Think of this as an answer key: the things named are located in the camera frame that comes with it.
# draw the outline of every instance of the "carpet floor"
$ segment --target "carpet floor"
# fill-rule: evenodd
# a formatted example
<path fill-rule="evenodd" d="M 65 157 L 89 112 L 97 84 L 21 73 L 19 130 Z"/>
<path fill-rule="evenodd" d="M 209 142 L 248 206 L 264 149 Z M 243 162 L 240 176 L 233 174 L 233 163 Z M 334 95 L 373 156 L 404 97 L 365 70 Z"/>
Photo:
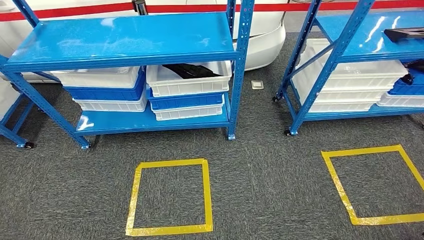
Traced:
<path fill-rule="evenodd" d="M 297 34 L 269 66 L 247 72 L 236 140 L 224 129 L 91 136 L 80 150 L 34 108 L 18 149 L 0 138 L 0 239 L 125 240 L 140 162 L 208 160 L 213 231 L 146 239 L 421 240 L 423 222 L 352 225 L 321 151 L 401 144 L 424 173 L 421 115 L 306 122 L 296 137 L 285 102 L 271 101 Z M 253 90 L 252 80 L 265 88 Z M 79 106 L 58 84 L 35 87 L 70 122 Z M 358 217 L 424 213 L 424 191 L 396 152 L 336 157 L 334 168 Z M 135 228 L 205 222 L 200 165 L 142 171 Z"/>

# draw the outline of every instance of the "yellow tape square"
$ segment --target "yellow tape square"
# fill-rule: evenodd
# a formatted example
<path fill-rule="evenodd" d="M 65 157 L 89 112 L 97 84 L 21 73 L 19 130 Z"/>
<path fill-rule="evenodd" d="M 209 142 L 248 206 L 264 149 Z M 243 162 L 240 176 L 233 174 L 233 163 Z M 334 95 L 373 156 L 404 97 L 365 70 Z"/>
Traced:
<path fill-rule="evenodd" d="M 399 152 L 405 161 L 409 170 L 412 172 L 415 179 L 418 181 L 422 190 L 424 191 L 424 179 L 414 166 L 413 162 L 405 152 L 404 148 L 399 145 L 393 146 L 380 146 L 370 148 L 360 148 L 351 150 L 341 151 L 321 151 L 322 157 L 324 158 L 325 164 L 327 165 L 328 171 L 330 172 L 331 178 L 335 184 L 335 187 L 340 195 L 341 201 L 346 207 L 347 213 L 349 214 L 350 221 L 353 225 L 385 225 L 385 224 L 398 224 L 398 223 L 411 223 L 424 221 L 424 213 L 415 214 L 404 214 L 404 215 L 390 215 L 390 216 L 376 216 L 376 217 L 357 217 L 351 202 L 343 189 L 342 183 L 340 182 L 339 176 L 337 176 L 336 170 L 331 162 L 330 158 L 334 157 L 345 157 L 353 155 L 363 154 L 377 154 L 387 152 Z"/>
<path fill-rule="evenodd" d="M 185 225 L 185 226 L 163 226 L 163 227 L 144 227 L 134 228 L 134 220 L 136 216 L 137 197 L 139 194 L 140 180 L 142 177 L 142 169 L 176 167 L 187 165 L 201 165 L 203 175 L 203 197 L 204 197 L 204 219 L 205 224 Z M 131 199 L 129 201 L 129 213 L 126 220 L 125 234 L 127 236 L 157 236 L 157 235 L 173 235 L 173 234 L 194 234 L 213 231 L 212 220 L 212 200 L 211 186 L 209 182 L 208 161 L 203 158 L 171 160 L 171 161 L 153 161 L 141 162 L 135 169 L 134 182 L 132 183 Z"/>

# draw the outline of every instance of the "white plastic bin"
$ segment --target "white plastic bin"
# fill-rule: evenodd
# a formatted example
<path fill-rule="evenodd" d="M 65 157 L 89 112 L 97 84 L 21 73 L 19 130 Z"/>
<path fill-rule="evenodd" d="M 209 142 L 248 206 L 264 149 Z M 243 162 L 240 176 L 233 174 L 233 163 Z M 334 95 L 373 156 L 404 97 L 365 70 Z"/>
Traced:
<path fill-rule="evenodd" d="M 293 84 L 294 87 L 297 90 L 297 93 L 299 94 L 299 100 L 301 104 L 303 105 L 305 102 L 306 97 L 308 96 L 310 89 L 307 88 L 307 86 L 302 84 L 297 84 L 299 81 L 296 80 L 296 77 L 299 77 L 302 72 L 299 74 L 296 74 L 293 77 Z M 343 94 L 347 94 L 349 96 L 356 97 L 357 94 L 363 94 L 364 97 L 367 98 L 347 98 L 341 97 L 340 99 L 337 99 L 337 95 L 343 96 Z M 370 109 L 370 107 L 378 102 L 380 100 L 380 95 L 378 95 L 375 98 L 372 98 L 372 96 L 378 95 L 377 93 L 373 92 L 364 92 L 359 93 L 354 90 L 347 90 L 346 92 L 319 92 L 317 98 L 313 102 L 311 108 L 309 109 L 310 113 L 325 113 L 325 112 L 366 112 Z"/>
<path fill-rule="evenodd" d="M 306 63 L 329 44 L 326 39 L 308 39 L 298 66 Z M 308 76 L 307 85 L 311 88 L 323 69 L 330 52 L 302 70 Z M 406 74 L 408 74 L 408 71 L 398 60 L 340 63 L 331 73 L 323 89 L 392 88 L 395 82 Z"/>
<path fill-rule="evenodd" d="M 72 100 L 78 103 L 83 111 L 144 112 L 147 104 L 146 88 L 138 101 Z"/>
<path fill-rule="evenodd" d="M 133 88 L 139 66 L 52 71 L 66 87 Z"/>
<path fill-rule="evenodd" d="M 305 72 L 301 71 L 293 76 L 293 84 L 299 93 L 300 102 L 303 104 L 311 91 L 312 86 L 308 85 L 308 78 L 305 76 Z M 391 87 L 385 88 L 372 88 L 367 87 L 363 89 L 357 88 L 323 88 L 315 99 L 316 103 L 320 102 L 352 102 L 352 101 L 379 101 L 381 96 L 387 91 L 392 89 Z"/>
<path fill-rule="evenodd" d="M 230 61 L 191 63 L 202 65 L 221 76 L 182 79 L 178 74 L 162 65 L 148 65 L 146 81 L 154 97 L 226 92 L 232 76 Z"/>
<path fill-rule="evenodd" d="M 225 102 L 224 95 L 222 95 L 221 104 L 179 107 L 179 108 L 169 108 L 169 109 L 161 109 L 161 110 L 152 109 L 152 111 L 156 115 L 156 120 L 158 121 L 205 117 L 205 116 L 221 115 L 223 113 L 224 102 Z"/>
<path fill-rule="evenodd" d="M 390 95 L 386 92 L 377 105 L 381 107 L 424 107 L 424 95 Z"/>
<path fill-rule="evenodd" d="M 375 101 L 356 102 L 314 102 L 310 108 L 310 113 L 325 112 L 367 112 Z"/>

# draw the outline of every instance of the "black object in bin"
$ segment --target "black object in bin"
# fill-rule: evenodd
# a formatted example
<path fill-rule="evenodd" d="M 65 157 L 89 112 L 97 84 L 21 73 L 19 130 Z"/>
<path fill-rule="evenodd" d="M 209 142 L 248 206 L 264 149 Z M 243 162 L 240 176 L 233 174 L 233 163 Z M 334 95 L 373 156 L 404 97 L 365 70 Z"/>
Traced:
<path fill-rule="evenodd" d="M 221 76 L 202 65 L 178 63 L 178 64 L 163 64 L 162 66 L 178 74 L 178 76 L 180 76 L 183 79 L 210 78 L 210 77 Z"/>
<path fill-rule="evenodd" d="M 424 59 L 418 59 L 407 64 L 407 68 L 424 73 Z"/>
<path fill-rule="evenodd" d="M 384 34 L 394 43 L 400 39 L 424 39 L 424 27 L 386 29 Z"/>

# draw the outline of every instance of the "plastic storage tray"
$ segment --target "plastic storage tray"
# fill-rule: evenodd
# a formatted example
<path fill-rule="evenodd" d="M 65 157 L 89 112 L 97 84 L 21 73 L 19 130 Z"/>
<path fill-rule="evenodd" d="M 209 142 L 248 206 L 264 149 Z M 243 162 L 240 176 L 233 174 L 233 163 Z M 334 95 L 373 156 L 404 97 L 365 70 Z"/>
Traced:
<path fill-rule="evenodd" d="M 222 104 L 222 92 L 154 97 L 152 89 L 146 90 L 147 100 L 152 110 L 186 108 L 194 106 Z"/>
<path fill-rule="evenodd" d="M 377 102 L 381 107 L 424 107 L 424 95 L 390 95 L 383 94 Z"/>
<path fill-rule="evenodd" d="M 394 83 L 393 89 L 388 92 L 390 95 L 424 95 L 424 73 L 414 69 L 409 69 L 409 73 L 414 77 L 412 85 L 398 80 Z"/>
<path fill-rule="evenodd" d="M 0 79 L 0 121 L 20 95 L 9 82 Z"/>
<path fill-rule="evenodd" d="M 152 109 L 152 111 L 156 115 L 156 120 L 158 121 L 220 115 L 223 113 L 223 105 L 224 105 L 223 94 L 221 98 L 222 98 L 221 104 L 179 107 L 179 108 L 170 108 L 170 109 L 162 109 L 162 110 Z"/>
<path fill-rule="evenodd" d="M 144 112 L 146 109 L 146 88 L 137 101 L 115 100 L 76 100 L 83 111 L 106 111 L 106 112 Z"/>
<path fill-rule="evenodd" d="M 138 101 L 146 83 L 146 72 L 143 67 L 139 68 L 134 86 L 131 88 L 113 87 L 76 87 L 63 86 L 75 100 L 115 100 L 115 101 Z"/>
<path fill-rule="evenodd" d="M 306 63 L 328 45 L 329 42 L 326 39 L 308 39 L 299 66 Z M 302 70 L 307 72 L 306 75 L 309 76 L 310 81 L 308 85 L 311 88 L 323 69 L 330 52 Z M 406 74 L 408 74 L 408 71 L 398 60 L 340 63 L 328 78 L 323 89 L 392 88 L 393 84 Z"/>
<path fill-rule="evenodd" d="M 66 87 L 133 88 L 139 66 L 52 71 Z"/>
<path fill-rule="evenodd" d="M 304 84 L 307 83 L 308 77 L 305 76 L 304 71 L 300 71 L 293 76 L 293 85 L 299 94 L 299 100 L 303 104 L 311 91 L 311 86 Z M 377 102 L 380 97 L 387 93 L 391 88 L 364 88 L 364 89 L 346 89 L 346 88 L 323 88 L 315 99 L 316 103 L 322 102 L 343 102 L 343 101 L 367 101 Z"/>
<path fill-rule="evenodd" d="M 296 80 L 296 77 L 299 77 L 302 72 L 299 72 L 293 77 L 293 84 L 299 94 L 300 103 L 303 105 L 306 97 L 308 96 L 310 89 L 307 89 L 305 85 L 296 84 L 299 81 Z M 325 112 L 366 112 L 370 107 L 380 100 L 382 94 L 386 93 L 382 91 L 381 93 L 375 92 L 360 92 L 355 90 L 346 90 L 343 91 L 330 91 L 325 92 L 321 91 L 318 94 L 318 97 L 312 104 L 312 107 L 309 109 L 310 113 L 325 113 Z M 357 98 L 357 95 L 362 95 L 365 98 Z"/>
<path fill-rule="evenodd" d="M 309 112 L 367 112 L 375 103 L 376 101 L 314 102 Z"/>
<path fill-rule="evenodd" d="M 228 82 L 232 76 L 230 61 L 211 61 L 192 64 L 202 65 L 221 76 L 182 79 L 175 72 L 162 65 L 149 65 L 146 68 L 146 81 L 153 91 L 153 96 L 164 97 L 226 92 L 229 90 Z"/>

